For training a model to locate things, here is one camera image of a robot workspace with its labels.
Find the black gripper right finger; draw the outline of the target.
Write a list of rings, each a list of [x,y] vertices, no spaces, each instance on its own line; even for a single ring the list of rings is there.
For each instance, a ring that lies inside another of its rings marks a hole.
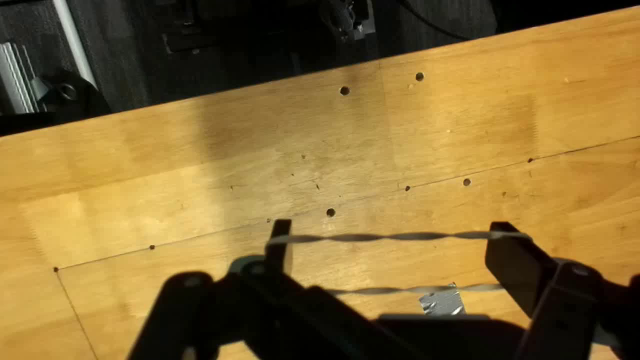
[[[531,318],[519,360],[589,360],[592,343],[640,360],[638,275],[627,283],[546,253],[511,221],[492,221],[485,264]]]

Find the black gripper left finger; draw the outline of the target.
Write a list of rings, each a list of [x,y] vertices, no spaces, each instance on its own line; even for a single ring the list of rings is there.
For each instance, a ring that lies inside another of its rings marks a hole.
[[[216,360],[244,341],[258,360],[424,360],[384,326],[318,285],[288,274],[290,219],[276,219],[262,253],[237,258],[229,272],[170,275],[127,360]]]

